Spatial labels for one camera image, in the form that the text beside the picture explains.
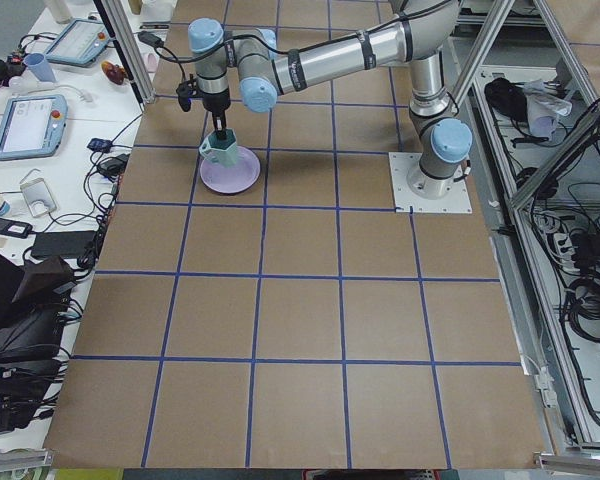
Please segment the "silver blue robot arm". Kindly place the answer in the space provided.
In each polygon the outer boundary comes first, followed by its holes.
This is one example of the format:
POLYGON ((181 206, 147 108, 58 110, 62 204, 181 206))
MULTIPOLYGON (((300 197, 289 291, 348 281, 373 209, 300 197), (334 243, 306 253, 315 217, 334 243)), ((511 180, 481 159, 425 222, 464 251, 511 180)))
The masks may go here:
POLYGON ((188 27, 195 72, 176 89, 182 110, 199 98, 211 113, 214 131, 232 143, 226 124, 230 107, 227 71, 238 71, 243 104, 268 113, 280 96, 390 63, 411 70, 410 119, 423 152, 409 170, 408 186, 431 200, 446 196, 456 180, 473 137, 451 116, 452 97, 443 75, 441 47, 460 13, 457 1, 394 1, 391 20, 300 49, 279 50, 269 29, 228 31, 215 19, 199 18, 188 27))

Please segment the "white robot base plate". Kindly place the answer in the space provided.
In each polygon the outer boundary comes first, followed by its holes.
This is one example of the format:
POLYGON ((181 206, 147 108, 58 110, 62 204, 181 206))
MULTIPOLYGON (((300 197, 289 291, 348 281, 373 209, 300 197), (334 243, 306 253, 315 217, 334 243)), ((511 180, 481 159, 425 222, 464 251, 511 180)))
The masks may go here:
POLYGON ((443 180, 427 177, 420 169, 420 153, 388 154, 394 210, 398 213, 471 214, 472 206, 462 169, 443 180))

